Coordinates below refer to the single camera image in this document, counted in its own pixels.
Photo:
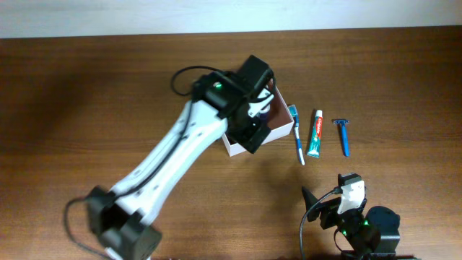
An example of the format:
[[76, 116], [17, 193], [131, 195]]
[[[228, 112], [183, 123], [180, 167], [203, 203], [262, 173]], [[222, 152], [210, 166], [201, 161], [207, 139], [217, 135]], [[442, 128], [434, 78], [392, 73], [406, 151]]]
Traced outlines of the blue white toothbrush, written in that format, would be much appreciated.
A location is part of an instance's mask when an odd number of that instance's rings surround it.
[[299, 116], [298, 116], [297, 108], [296, 108], [296, 106], [294, 104], [292, 104], [292, 105], [288, 106], [288, 109], [289, 109], [291, 117], [292, 117], [292, 119], [294, 121], [293, 130], [294, 130], [295, 142], [296, 142], [296, 146], [297, 146], [297, 156], [298, 156], [298, 159], [300, 161], [300, 164], [305, 165], [305, 159], [304, 159], [304, 155], [303, 155], [303, 151], [302, 151], [302, 142], [301, 142], [301, 139], [300, 139], [300, 130], [299, 130], [300, 122], [299, 122]]

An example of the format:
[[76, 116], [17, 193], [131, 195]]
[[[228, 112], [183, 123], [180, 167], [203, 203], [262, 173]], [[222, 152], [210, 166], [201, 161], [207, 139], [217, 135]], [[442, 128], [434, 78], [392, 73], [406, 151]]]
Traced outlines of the clear blue soap pump bottle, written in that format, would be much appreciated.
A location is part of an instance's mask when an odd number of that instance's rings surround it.
[[269, 115], [270, 115], [270, 112], [259, 113], [258, 118], [263, 122], [267, 122], [269, 120]]

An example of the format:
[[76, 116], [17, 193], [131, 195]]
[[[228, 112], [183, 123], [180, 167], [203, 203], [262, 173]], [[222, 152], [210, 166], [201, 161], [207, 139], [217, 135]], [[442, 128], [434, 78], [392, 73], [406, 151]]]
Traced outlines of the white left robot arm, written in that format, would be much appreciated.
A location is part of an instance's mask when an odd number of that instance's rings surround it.
[[196, 159], [228, 135], [250, 153], [271, 129], [258, 118], [274, 99], [274, 73], [254, 55], [237, 71], [212, 68], [188, 92], [171, 130], [148, 156], [111, 189], [88, 195], [90, 230], [106, 259], [149, 259], [162, 239], [152, 226], [162, 205]]

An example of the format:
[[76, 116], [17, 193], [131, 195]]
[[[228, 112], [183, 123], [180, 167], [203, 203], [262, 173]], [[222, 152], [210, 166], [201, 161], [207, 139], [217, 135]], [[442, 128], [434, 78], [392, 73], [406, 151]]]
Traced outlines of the blue disposable razor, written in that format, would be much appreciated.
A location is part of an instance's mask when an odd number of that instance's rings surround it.
[[343, 153], [345, 157], [350, 156], [350, 149], [349, 149], [349, 140], [347, 134], [347, 125], [349, 124], [349, 120], [344, 118], [334, 119], [333, 124], [339, 126], [341, 132], [341, 142]]

